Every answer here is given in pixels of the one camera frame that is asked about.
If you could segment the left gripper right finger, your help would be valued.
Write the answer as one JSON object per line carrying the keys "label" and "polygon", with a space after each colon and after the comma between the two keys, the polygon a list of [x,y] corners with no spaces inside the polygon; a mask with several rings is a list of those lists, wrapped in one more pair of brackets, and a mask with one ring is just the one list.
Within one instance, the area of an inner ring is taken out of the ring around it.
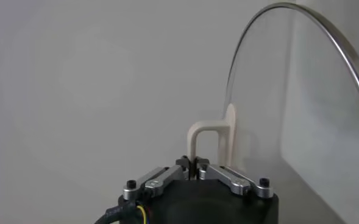
{"label": "left gripper right finger", "polygon": [[272,198],[274,190],[268,178],[252,180],[244,172],[233,167],[210,164],[208,159],[196,157],[200,180],[218,180],[235,195],[245,196],[249,192],[258,198]]}

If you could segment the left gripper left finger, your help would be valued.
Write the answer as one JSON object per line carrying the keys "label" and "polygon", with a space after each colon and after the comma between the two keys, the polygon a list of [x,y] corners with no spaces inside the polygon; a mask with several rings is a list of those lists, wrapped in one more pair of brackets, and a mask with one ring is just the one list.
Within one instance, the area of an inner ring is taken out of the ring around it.
{"label": "left gripper left finger", "polygon": [[187,156],[176,160],[171,167],[157,167],[136,180],[128,180],[123,187],[123,199],[138,200],[143,194],[158,197],[173,181],[190,179],[191,162]]}

